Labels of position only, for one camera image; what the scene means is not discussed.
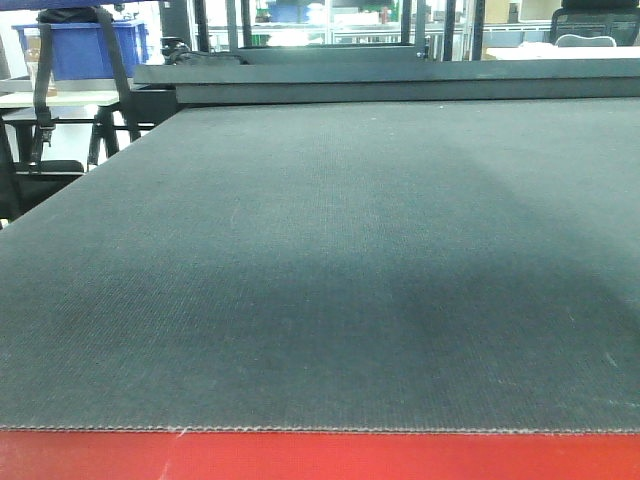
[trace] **chair backrest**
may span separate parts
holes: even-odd
[[[15,178],[13,158],[2,118],[0,118],[0,218],[13,220],[20,216],[20,190]]]
[[[616,41],[611,37],[581,37],[571,33],[562,35],[556,40],[557,47],[615,47]]]
[[[608,36],[618,46],[631,46],[638,37],[640,8],[556,10],[551,19],[549,41],[556,43],[562,35],[582,37]]]

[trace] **buckle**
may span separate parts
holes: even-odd
[[[42,131],[42,143],[47,143],[51,147],[51,137],[53,135],[54,126],[40,127]]]

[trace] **metal frame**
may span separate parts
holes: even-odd
[[[145,66],[136,81],[175,85],[180,104],[640,96],[635,60],[425,62],[412,48],[323,49],[316,61],[313,51],[299,49],[304,60],[288,64]],[[343,61],[323,61],[337,53]],[[396,61],[385,62],[382,54]],[[398,61],[402,55],[412,60]]]

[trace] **metal gantry beam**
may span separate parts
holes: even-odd
[[[473,40],[471,60],[482,59],[482,37],[484,35],[485,0],[476,0],[473,14]]]
[[[450,62],[453,59],[453,34],[456,28],[456,0],[447,0],[444,18],[444,47],[442,60]]]

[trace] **black strap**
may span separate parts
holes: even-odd
[[[53,66],[53,35],[51,25],[39,23],[40,30],[40,58],[38,60],[38,73],[33,89],[33,105],[36,110],[36,129],[31,150],[31,167],[40,170],[42,161],[42,149],[44,142],[51,144],[51,133],[55,128],[51,118],[51,110],[47,107],[47,91],[51,81],[51,69]]]
[[[131,97],[131,90],[129,90],[127,72],[124,69],[122,53],[120,52],[116,32],[113,28],[111,14],[103,9],[96,9],[96,13],[98,15],[98,22],[100,22],[100,26],[102,27],[105,43],[107,44],[107,51],[109,52],[109,59],[111,60],[111,68],[113,69],[113,79],[116,82],[116,90],[120,97],[120,109],[122,111],[122,116],[124,117],[125,124],[129,130],[129,137],[133,142],[140,138],[140,128],[138,127],[138,122],[133,109],[133,100]]]

